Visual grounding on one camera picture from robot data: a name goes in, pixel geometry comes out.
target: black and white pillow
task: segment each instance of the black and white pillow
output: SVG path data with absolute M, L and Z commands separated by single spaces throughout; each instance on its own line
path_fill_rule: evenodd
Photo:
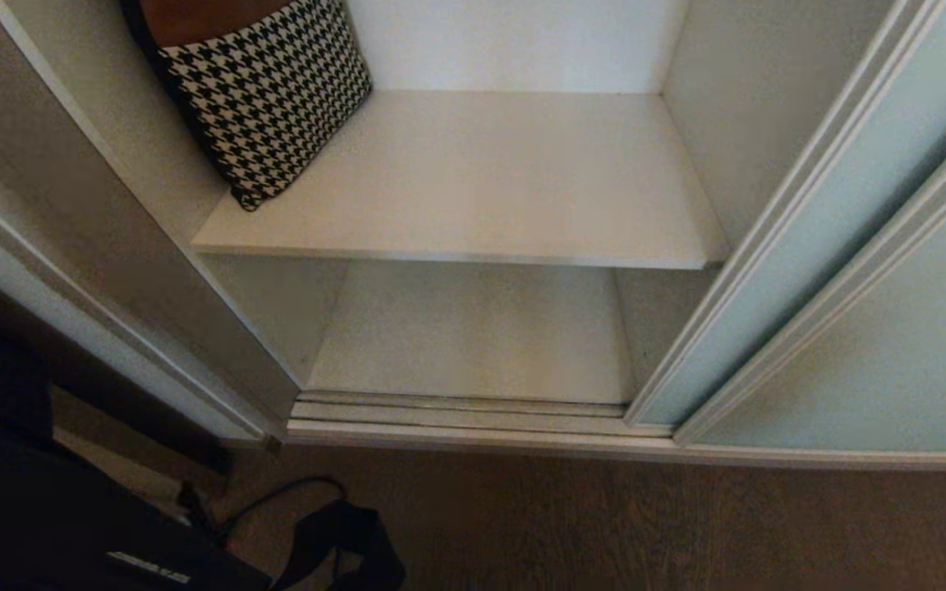
M 158 56 L 174 101 L 184 101 L 189 126 L 248 212 L 285 190 L 371 91 L 339 0 L 294 0 Z

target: white closet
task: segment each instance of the white closet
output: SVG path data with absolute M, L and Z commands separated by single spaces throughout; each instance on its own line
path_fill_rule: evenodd
M 349 0 L 375 91 L 255 213 L 84 4 L 0 19 L 294 419 L 615 434 L 904 2 Z

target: white shelf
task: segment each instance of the white shelf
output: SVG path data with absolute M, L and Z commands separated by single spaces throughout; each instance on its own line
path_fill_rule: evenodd
M 702 268 L 728 255 L 653 94 L 384 90 L 284 194 L 224 195 L 220 254 Z
M 350 263 L 311 390 L 623 404 L 611 270 Z

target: wooden floor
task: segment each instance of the wooden floor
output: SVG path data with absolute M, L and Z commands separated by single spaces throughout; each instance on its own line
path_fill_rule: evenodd
M 311 474 L 382 512 L 406 589 L 946 589 L 946 474 L 288 446 L 237 453 L 215 512 Z M 234 551 L 278 569 L 329 498 L 271 502 Z

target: brown leather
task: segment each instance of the brown leather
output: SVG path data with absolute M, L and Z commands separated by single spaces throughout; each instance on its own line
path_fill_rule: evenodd
M 262 20 L 292 0 L 140 0 L 160 48 L 195 44 Z

